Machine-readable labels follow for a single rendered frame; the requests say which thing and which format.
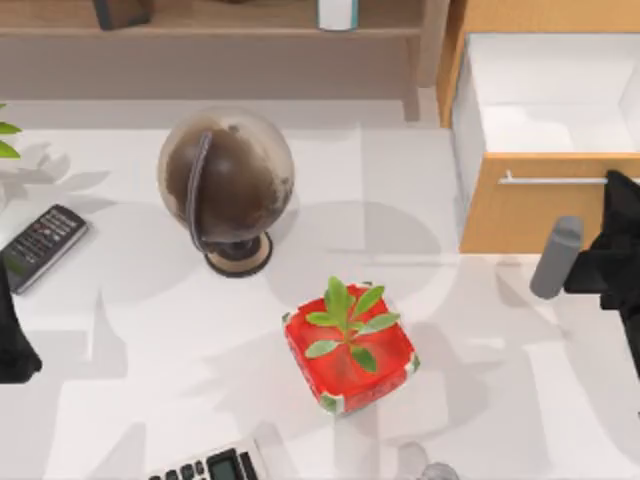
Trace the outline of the wooden open shelf unit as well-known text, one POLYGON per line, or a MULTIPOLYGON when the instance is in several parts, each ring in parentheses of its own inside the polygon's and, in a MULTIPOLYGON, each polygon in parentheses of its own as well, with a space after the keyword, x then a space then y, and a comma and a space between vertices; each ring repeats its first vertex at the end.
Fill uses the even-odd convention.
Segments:
POLYGON ((359 0, 320 30, 317 0, 154 0, 102 31, 92 0, 0 0, 2 100, 396 100, 430 106, 450 0, 359 0))

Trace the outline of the white and blue cylinder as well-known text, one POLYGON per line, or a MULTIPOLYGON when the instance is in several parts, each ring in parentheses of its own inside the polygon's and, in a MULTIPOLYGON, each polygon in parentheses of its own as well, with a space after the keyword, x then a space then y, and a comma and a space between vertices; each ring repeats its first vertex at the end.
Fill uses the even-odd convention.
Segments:
POLYGON ((352 31, 359 24, 359 0, 317 0, 317 27, 323 31, 352 31))

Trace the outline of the wooden cupboard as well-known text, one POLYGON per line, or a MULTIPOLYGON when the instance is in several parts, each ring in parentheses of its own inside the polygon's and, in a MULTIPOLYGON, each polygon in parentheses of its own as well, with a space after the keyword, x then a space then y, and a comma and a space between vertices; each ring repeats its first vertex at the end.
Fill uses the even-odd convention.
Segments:
POLYGON ((640 0, 450 0, 436 77, 443 128, 471 33, 640 33, 640 0))

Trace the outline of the brown globe on stand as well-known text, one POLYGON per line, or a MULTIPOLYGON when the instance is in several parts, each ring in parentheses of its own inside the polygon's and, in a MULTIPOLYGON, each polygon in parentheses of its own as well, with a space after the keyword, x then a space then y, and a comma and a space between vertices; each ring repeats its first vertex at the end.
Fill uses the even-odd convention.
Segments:
POLYGON ((271 259, 269 229, 293 196, 295 163, 272 121, 244 108, 210 107, 169 130, 157 183, 169 214, 209 267, 244 278, 271 259))

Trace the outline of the white drawer inside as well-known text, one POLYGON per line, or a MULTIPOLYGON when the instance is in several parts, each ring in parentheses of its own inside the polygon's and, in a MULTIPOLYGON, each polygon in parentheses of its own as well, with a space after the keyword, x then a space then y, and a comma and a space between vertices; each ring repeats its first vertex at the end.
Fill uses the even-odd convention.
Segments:
POLYGON ((640 152, 640 33, 467 37, 455 152, 640 152))

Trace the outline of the green leafy plant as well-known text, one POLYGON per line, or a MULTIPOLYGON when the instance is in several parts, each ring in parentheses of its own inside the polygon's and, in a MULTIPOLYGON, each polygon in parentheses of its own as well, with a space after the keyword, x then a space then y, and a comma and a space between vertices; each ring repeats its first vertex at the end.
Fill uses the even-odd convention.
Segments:
POLYGON ((4 140, 4 137, 14 136, 21 133, 22 129, 15 124, 0 121, 0 158, 19 159, 21 157, 20 152, 13 145, 4 140))

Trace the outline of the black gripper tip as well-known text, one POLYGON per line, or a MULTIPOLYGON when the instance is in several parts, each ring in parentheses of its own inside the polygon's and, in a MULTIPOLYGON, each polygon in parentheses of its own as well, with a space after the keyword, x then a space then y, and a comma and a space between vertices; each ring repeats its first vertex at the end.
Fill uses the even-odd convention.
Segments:
POLYGON ((26 337, 0 257, 0 385, 25 384, 42 370, 43 362, 26 337))

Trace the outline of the white calculator with black keys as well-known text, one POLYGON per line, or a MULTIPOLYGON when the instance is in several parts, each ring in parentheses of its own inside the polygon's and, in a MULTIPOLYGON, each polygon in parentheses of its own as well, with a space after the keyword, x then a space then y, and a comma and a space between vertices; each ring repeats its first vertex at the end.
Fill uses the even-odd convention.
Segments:
POLYGON ((271 480, 251 437, 197 453, 143 474, 141 480, 271 480))

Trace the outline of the dark brown box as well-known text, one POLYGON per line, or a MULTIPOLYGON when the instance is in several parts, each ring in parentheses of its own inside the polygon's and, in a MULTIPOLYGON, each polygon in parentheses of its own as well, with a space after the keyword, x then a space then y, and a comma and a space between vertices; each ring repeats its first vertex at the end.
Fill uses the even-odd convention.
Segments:
POLYGON ((102 31, 113 31, 148 24, 154 0, 92 0, 102 31))

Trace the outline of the clear grey glass object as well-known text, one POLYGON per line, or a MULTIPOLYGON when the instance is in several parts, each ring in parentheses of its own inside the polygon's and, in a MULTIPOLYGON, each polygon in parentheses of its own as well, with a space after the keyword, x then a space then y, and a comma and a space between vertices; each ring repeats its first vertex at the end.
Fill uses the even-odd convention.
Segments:
POLYGON ((449 464, 431 461, 424 447, 408 442, 397 450, 396 480, 461 480, 449 464))

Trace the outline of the pale wooden drawer front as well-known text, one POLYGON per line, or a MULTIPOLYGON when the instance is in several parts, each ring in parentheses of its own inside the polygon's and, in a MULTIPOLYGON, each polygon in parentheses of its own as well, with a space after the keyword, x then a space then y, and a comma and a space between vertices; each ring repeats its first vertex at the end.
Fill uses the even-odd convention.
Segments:
POLYGON ((539 253, 561 216, 580 217, 584 240, 600 231, 604 185, 498 185, 520 177, 604 177, 618 170, 640 180, 640 153, 495 153, 481 157, 459 250, 465 254, 539 253))

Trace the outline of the black remote control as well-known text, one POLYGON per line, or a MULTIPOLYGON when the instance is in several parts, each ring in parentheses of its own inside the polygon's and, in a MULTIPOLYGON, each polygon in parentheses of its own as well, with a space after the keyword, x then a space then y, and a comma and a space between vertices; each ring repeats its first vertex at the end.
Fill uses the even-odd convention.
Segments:
POLYGON ((1 250, 11 292, 28 290, 88 231, 88 222, 66 206, 43 212, 1 250))

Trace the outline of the red pot with green plant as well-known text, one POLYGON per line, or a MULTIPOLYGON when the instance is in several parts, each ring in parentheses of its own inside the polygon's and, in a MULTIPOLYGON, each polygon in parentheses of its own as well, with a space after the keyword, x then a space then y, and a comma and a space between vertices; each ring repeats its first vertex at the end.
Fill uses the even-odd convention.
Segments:
POLYGON ((393 392, 421 365, 401 314, 372 282, 331 276, 322 297, 282 316, 282 328, 312 395, 334 416, 393 392))

